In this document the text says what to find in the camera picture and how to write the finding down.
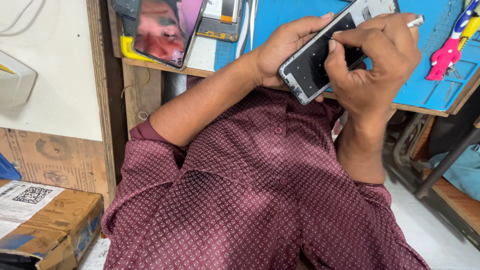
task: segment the qr code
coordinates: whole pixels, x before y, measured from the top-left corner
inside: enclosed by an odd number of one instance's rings
[[[43,187],[31,186],[12,200],[37,204],[41,202],[52,191],[53,190],[51,189]]]

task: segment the cardboard box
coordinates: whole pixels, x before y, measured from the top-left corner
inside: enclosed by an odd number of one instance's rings
[[[22,215],[28,220],[20,224]],[[0,180],[0,269],[77,267],[101,230],[102,215],[100,194]]]

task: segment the fingernail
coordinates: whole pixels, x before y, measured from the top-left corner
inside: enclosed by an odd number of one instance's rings
[[[331,39],[328,41],[328,52],[332,52],[333,50],[335,50],[335,47],[336,47],[336,41]]]
[[[330,17],[332,17],[332,16],[333,16],[333,12],[329,12],[329,13],[327,13],[327,14],[325,14],[325,15],[320,16],[320,18],[322,18],[322,19],[328,19],[328,18],[330,18]]]

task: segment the white wall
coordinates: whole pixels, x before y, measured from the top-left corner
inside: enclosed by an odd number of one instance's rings
[[[0,0],[0,29],[28,2]],[[0,50],[38,77],[25,106],[0,108],[0,127],[101,141],[86,1],[34,0],[7,33]]]

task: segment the white floor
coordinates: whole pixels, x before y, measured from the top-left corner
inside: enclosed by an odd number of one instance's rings
[[[480,252],[448,221],[420,203],[400,182],[388,178],[385,186],[392,194],[392,211],[408,243],[433,270],[480,270]],[[109,245],[108,239],[98,237],[78,270],[102,269]]]

